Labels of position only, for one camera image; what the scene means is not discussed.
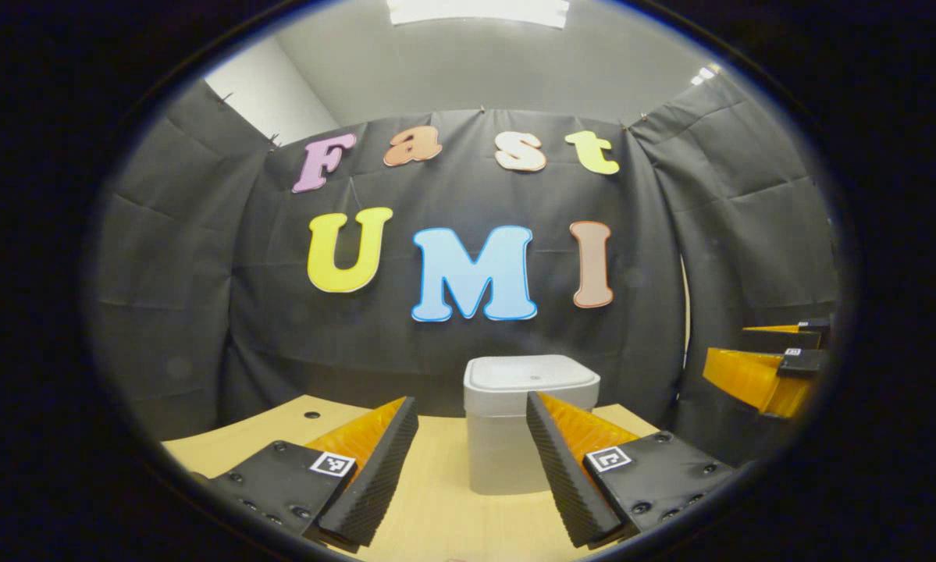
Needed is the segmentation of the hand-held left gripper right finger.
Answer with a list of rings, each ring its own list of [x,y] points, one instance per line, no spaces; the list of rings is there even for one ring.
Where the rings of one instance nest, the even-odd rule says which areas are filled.
[[[636,436],[547,393],[528,392],[527,425],[575,547],[664,525],[736,471],[671,432]]]

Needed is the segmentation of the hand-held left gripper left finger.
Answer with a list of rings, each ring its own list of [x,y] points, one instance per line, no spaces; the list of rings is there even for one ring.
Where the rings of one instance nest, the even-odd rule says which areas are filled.
[[[279,534],[356,553],[388,512],[417,431],[415,399],[402,397],[304,445],[274,440],[195,481]]]

